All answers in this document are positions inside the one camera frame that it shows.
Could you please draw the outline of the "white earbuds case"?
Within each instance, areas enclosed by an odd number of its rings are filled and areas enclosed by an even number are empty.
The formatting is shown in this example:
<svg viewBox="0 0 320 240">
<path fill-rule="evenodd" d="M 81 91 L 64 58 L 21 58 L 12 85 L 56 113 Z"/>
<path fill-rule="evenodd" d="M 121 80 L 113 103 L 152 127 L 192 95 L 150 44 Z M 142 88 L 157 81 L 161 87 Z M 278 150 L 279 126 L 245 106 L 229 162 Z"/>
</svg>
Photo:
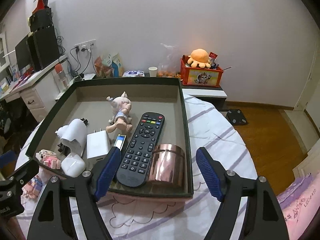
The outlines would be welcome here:
<svg viewBox="0 0 320 240">
<path fill-rule="evenodd" d="M 76 178 L 86 169 L 86 164 L 78 154 L 70 153 L 61 162 L 61 168 L 65 175 Z"/>
</svg>

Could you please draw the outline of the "pink brick block figure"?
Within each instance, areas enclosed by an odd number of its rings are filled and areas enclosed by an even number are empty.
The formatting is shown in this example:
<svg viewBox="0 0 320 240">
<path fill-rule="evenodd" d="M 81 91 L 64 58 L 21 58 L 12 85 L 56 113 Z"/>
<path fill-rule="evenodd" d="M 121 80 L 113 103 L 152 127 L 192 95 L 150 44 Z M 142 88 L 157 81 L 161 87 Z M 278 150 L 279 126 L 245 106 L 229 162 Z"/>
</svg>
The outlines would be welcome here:
<svg viewBox="0 0 320 240">
<path fill-rule="evenodd" d="M 36 153 L 36 159 L 44 166 L 59 170 L 61 168 L 61 160 L 57 157 L 57 154 L 49 150 L 40 150 Z"/>
</svg>

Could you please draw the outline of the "white USB wall charger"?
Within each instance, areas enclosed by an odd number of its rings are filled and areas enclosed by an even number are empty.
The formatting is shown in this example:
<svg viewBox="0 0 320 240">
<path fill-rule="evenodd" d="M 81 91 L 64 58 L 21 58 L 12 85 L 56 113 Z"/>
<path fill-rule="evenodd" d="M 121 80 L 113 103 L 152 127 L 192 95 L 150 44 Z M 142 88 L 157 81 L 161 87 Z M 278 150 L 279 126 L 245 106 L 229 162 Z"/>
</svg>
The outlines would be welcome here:
<svg viewBox="0 0 320 240">
<path fill-rule="evenodd" d="M 110 149 L 110 139 L 105 130 L 87 135 L 87 162 L 91 166 L 94 166 L 97 161 L 103 160 Z"/>
</svg>

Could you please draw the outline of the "black TV remote control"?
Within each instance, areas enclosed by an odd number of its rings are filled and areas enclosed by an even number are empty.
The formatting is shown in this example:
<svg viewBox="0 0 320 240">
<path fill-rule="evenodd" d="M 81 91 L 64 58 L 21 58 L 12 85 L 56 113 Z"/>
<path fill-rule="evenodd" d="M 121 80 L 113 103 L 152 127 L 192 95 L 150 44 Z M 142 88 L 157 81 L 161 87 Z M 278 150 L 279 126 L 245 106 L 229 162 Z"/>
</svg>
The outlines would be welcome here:
<svg viewBox="0 0 320 240">
<path fill-rule="evenodd" d="M 163 114 L 146 112 L 137 128 L 116 174 L 119 183 L 127 187 L 140 187 L 147 181 L 153 150 L 165 122 Z"/>
</svg>

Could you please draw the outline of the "rose gold metal tin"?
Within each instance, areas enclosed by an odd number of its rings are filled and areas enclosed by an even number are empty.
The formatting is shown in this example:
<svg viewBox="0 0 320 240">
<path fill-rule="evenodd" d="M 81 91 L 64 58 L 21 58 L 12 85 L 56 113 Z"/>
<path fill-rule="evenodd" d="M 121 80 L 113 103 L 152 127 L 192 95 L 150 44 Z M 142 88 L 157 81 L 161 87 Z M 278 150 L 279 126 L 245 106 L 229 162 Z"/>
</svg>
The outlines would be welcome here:
<svg viewBox="0 0 320 240">
<path fill-rule="evenodd" d="M 153 151 L 148 181 L 182 187 L 185 152 L 174 144 L 157 145 Z"/>
</svg>

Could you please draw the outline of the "pink-haired anime figurine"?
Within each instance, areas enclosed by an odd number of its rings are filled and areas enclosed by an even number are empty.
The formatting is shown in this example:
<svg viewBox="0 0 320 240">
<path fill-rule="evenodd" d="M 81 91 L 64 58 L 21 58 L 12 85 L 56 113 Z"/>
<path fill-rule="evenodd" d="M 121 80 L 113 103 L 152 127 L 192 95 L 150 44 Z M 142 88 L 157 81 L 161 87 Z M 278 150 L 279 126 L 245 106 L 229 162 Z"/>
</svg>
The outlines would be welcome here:
<svg viewBox="0 0 320 240">
<path fill-rule="evenodd" d="M 107 102 L 110 103 L 112 108 L 112 118 L 108 121 L 109 125 L 106 126 L 106 132 L 112 133 L 119 129 L 122 133 L 130 133 L 132 130 L 132 118 L 130 111 L 132 108 L 131 100 L 127 97 L 127 93 L 123 92 L 121 96 L 112 98 L 108 96 Z"/>
</svg>

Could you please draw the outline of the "pink patterned pillow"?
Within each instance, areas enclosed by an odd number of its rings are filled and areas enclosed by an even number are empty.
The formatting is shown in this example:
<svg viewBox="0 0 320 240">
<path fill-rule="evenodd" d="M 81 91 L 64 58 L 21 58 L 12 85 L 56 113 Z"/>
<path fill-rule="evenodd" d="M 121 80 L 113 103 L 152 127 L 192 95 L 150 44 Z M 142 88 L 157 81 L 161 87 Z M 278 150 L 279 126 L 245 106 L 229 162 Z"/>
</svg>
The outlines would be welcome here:
<svg viewBox="0 0 320 240">
<path fill-rule="evenodd" d="M 277 195 L 289 239 L 299 239 L 319 210 L 319 174 L 307 174 Z"/>
</svg>

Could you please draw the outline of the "white bedsheet with stripes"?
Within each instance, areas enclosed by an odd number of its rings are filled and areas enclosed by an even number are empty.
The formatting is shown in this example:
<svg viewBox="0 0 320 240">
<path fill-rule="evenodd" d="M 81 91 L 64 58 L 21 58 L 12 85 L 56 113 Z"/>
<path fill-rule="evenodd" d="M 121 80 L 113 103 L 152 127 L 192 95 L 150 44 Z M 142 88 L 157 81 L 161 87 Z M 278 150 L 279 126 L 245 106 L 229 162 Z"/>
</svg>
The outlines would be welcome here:
<svg viewBox="0 0 320 240">
<path fill-rule="evenodd" d="M 155 95 L 151 89 L 138 92 L 126 90 L 133 107 L 131 114 L 137 119 L 143 112 L 163 113 L 166 121 L 161 140 L 178 144 L 181 136 L 175 135 L 181 113 L 173 106 L 176 93 L 160 91 Z M 227 119 L 209 102 L 197 99 L 189 93 L 183 94 L 191 155 L 200 147 L 206 148 L 214 160 L 225 169 L 235 171 L 244 178 L 255 179 L 257 172 L 251 155 L 240 134 Z M 65 116 L 54 120 L 49 128 L 36 128 L 27 139 L 17 166 L 27 161 L 28 152 L 41 149 L 55 150 L 56 130 L 69 120 L 89 115 L 89 130 L 106 123 L 108 103 L 93 100 L 77 103 L 71 97 L 65 103 Z M 193 197 L 188 200 L 150 200 L 108 193 L 99 203 L 99 211 L 113 239 L 204 239 L 217 214 L 220 203 L 214 198 L 204 181 L 195 158 L 193 169 Z"/>
</svg>

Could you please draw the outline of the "black bathroom scale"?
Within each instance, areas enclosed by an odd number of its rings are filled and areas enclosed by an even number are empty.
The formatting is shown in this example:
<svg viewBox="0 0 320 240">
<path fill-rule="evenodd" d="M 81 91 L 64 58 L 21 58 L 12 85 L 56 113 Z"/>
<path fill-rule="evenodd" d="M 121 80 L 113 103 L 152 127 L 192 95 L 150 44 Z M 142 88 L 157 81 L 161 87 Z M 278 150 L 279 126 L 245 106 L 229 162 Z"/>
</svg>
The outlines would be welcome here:
<svg viewBox="0 0 320 240">
<path fill-rule="evenodd" d="M 226 119 L 233 126 L 247 125 L 247 119 L 240 109 L 229 109 L 226 114 Z"/>
</svg>

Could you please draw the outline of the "white desk with drawers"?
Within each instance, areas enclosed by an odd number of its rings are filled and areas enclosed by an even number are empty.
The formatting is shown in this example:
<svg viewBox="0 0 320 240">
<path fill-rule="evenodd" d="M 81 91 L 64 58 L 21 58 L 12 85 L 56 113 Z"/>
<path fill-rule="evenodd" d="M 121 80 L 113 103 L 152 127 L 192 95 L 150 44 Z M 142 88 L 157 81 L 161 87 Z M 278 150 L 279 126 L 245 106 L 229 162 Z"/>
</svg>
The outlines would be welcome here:
<svg viewBox="0 0 320 240">
<path fill-rule="evenodd" d="M 60 93 L 54 77 L 57 75 L 54 67 L 66 60 L 67 55 L 61 56 L 43 70 L 35 72 L 23 84 L 12 82 L 9 89 L 1 95 L 1 100 L 9 103 L 21 98 L 35 120 L 41 122 L 55 105 L 55 99 Z"/>
</svg>

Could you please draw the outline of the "orange-lid water bottle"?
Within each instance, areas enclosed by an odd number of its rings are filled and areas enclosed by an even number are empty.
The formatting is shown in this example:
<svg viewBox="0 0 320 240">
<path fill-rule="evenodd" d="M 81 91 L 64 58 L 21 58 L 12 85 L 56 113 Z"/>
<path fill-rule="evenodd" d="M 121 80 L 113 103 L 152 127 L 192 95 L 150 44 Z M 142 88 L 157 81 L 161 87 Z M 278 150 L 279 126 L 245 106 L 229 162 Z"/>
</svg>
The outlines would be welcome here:
<svg viewBox="0 0 320 240">
<path fill-rule="evenodd" d="M 63 70 L 62 64 L 58 63 L 55 65 L 53 70 L 54 80 L 58 86 L 59 91 L 64 92 L 69 87 L 69 81 Z"/>
</svg>

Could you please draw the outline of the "black and white low cabinet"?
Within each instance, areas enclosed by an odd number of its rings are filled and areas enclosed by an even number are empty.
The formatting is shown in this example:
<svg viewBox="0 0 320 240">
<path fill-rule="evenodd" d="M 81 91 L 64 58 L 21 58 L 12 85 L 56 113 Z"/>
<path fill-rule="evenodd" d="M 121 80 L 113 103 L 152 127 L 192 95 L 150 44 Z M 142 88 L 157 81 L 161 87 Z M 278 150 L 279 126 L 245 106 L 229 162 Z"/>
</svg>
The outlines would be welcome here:
<svg viewBox="0 0 320 240">
<path fill-rule="evenodd" d="M 221 87 L 184 86 L 180 82 L 183 93 L 211 102 L 219 111 L 224 111 L 227 94 Z"/>
</svg>

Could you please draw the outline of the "dark green storage tray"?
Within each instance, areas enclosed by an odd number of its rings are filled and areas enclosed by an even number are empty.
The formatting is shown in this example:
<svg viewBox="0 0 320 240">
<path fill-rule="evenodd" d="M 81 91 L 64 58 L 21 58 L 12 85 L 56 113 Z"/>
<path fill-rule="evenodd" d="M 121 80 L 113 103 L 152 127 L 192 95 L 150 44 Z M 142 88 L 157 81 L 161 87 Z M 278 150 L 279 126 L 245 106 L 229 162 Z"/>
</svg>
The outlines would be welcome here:
<svg viewBox="0 0 320 240">
<path fill-rule="evenodd" d="M 111 192 L 143 198 L 191 198 L 187 115 L 176 78 L 125 77 L 75 82 L 41 123 L 28 149 L 62 155 L 57 174 L 74 178 L 107 158 L 124 135 Z"/>
</svg>

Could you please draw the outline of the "white glass-door cabinet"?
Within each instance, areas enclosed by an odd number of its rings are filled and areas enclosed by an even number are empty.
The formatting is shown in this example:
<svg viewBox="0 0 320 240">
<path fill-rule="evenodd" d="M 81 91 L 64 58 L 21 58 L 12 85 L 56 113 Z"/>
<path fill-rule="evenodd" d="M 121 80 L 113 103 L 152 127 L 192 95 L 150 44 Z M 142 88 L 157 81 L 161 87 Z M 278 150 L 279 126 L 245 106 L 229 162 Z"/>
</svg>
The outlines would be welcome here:
<svg viewBox="0 0 320 240">
<path fill-rule="evenodd" d="M 0 72 L 6 70 L 10 66 L 9 56 L 7 55 L 7 41 L 5 32 L 0 33 Z"/>
</svg>

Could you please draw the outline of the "black computer monitor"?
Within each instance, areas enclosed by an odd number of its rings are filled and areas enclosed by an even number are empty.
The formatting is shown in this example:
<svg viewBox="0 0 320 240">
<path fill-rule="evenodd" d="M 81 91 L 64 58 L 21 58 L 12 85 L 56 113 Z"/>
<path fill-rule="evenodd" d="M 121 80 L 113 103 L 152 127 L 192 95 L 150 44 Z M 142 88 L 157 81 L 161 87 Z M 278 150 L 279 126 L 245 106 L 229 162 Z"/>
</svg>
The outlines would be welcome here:
<svg viewBox="0 0 320 240">
<path fill-rule="evenodd" d="M 16 60 L 19 70 L 22 70 L 31 63 L 27 40 L 28 35 L 26 35 L 15 47 Z"/>
</svg>

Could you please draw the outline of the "red cartoon storage box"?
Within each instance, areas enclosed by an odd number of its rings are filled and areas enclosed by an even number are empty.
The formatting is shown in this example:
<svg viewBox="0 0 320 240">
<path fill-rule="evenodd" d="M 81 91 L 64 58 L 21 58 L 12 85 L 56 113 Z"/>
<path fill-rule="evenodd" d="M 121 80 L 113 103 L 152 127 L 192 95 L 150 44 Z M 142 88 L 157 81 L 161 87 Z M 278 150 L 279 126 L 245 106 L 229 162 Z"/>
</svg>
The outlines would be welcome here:
<svg viewBox="0 0 320 240">
<path fill-rule="evenodd" d="M 192 68 L 187 64 L 189 56 L 183 55 L 181 63 L 181 80 L 184 86 L 201 86 L 201 87 L 219 87 L 223 70 L 220 67 L 211 68 Z"/>
</svg>

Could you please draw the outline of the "black computer tower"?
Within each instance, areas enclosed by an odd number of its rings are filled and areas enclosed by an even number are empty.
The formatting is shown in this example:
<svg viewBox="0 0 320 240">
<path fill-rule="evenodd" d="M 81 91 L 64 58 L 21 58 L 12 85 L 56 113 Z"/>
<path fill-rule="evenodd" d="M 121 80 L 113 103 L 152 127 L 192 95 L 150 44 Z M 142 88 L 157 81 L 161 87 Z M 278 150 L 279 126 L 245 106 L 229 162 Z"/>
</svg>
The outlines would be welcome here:
<svg viewBox="0 0 320 240">
<path fill-rule="evenodd" d="M 31 66 L 38 72 L 60 57 L 53 26 L 40 29 L 27 37 Z"/>
</svg>

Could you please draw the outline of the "snack bags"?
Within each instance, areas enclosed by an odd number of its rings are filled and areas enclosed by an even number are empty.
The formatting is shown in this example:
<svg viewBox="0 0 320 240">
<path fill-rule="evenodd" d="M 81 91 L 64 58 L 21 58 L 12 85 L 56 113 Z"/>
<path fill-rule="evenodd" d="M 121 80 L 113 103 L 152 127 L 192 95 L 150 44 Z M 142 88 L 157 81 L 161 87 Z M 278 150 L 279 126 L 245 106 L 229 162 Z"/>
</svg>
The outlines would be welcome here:
<svg viewBox="0 0 320 240">
<path fill-rule="evenodd" d="M 120 55 L 102 54 L 94 61 L 94 70 L 100 78 L 122 77 L 125 70 Z"/>
</svg>

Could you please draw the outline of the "wet wipes pack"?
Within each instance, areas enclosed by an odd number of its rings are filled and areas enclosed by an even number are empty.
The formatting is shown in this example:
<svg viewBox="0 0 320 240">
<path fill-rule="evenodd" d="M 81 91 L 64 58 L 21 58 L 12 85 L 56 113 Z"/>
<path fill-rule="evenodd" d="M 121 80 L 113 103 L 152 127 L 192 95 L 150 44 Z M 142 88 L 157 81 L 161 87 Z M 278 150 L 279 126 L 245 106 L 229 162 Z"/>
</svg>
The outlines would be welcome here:
<svg viewBox="0 0 320 240">
<path fill-rule="evenodd" d="M 125 71 L 122 77 L 144 77 L 145 74 L 142 70 L 128 70 Z"/>
</svg>

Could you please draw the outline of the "orange octopus plush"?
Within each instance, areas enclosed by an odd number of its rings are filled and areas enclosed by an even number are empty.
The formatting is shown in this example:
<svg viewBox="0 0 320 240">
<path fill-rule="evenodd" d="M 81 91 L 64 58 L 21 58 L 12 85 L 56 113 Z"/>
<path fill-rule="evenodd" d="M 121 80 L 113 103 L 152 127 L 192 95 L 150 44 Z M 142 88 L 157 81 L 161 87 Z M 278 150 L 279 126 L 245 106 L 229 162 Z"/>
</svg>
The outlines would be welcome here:
<svg viewBox="0 0 320 240">
<path fill-rule="evenodd" d="M 195 49 L 191 52 L 187 61 L 192 68 L 210 68 L 209 54 L 204 49 Z"/>
</svg>

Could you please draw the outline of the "white paper cup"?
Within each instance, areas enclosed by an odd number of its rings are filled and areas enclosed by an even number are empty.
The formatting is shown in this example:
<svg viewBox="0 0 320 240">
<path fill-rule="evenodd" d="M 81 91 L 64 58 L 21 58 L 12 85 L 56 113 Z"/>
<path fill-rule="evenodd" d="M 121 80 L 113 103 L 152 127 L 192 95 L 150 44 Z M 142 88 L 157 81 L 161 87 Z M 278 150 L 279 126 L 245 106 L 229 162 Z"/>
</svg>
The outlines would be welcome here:
<svg viewBox="0 0 320 240">
<path fill-rule="evenodd" d="M 155 66 L 149 67 L 150 77 L 157 77 L 158 68 Z"/>
</svg>

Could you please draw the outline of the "clear bag of oranges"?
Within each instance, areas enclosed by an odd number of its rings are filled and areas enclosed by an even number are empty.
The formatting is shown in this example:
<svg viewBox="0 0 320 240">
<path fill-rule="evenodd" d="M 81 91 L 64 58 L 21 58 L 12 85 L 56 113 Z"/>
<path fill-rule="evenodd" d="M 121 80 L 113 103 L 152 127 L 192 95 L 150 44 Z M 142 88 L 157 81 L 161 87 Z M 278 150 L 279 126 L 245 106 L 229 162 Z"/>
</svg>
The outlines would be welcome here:
<svg viewBox="0 0 320 240">
<path fill-rule="evenodd" d="M 181 51 L 179 46 L 172 46 L 161 43 L 165 50 L 163 59 L 158 65 L 158 77 L 176 77 L 180 71 Z"/>
</svg>

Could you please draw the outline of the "black box on tower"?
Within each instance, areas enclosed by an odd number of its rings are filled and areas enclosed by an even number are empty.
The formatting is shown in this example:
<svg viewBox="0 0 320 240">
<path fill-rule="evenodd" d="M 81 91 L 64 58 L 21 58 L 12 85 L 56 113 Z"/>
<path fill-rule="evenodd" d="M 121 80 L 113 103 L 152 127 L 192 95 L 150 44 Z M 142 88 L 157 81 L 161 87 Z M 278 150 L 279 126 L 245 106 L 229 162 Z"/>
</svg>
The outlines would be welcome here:
<svg viewBox="0 0 320 240">
<path fill-rule="evenodd" d="M 35 32 L 39 29 L 49 27 L 53 24 L 52 9 L 44 8 L 38 10 L 29 17 L 29 27 L 31 32 Z"/>
</svg>

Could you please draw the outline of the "red paper cone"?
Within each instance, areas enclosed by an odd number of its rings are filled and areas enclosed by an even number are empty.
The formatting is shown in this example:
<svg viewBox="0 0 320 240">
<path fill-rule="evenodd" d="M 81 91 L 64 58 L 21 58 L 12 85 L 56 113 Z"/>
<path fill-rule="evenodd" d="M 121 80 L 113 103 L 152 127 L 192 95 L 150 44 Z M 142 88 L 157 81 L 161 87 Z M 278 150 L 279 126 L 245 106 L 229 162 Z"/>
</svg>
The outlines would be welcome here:
<svg viewBox="0 0 320 240">
<path fill-rule="evenodd" d="M 37 0 L 36 8 L 33 10 L 32 14 L 35 14 L 37 11 L 43 10 L 43 9 L 45 9 L 43 0 Z"/>
</svg>

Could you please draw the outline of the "white wall power strip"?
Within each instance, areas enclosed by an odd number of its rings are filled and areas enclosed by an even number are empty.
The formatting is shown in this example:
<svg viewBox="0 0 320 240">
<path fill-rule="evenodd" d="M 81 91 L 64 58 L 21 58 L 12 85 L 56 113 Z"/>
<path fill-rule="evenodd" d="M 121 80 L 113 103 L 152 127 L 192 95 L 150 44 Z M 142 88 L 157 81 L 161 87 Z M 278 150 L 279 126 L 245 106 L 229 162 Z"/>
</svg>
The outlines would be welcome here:
<svg viewBox="0 0 320 240">
<path fill-rule="evenodd" d="M 74 46 L 78 47 L 80 51 L 86 51 L 86 50 L 92 51 L 92 48 L 95 47 L 95 44 L 96 44 L 96 39 L 93 39 L 86 42 L 77 43 Z"/>
</svg>

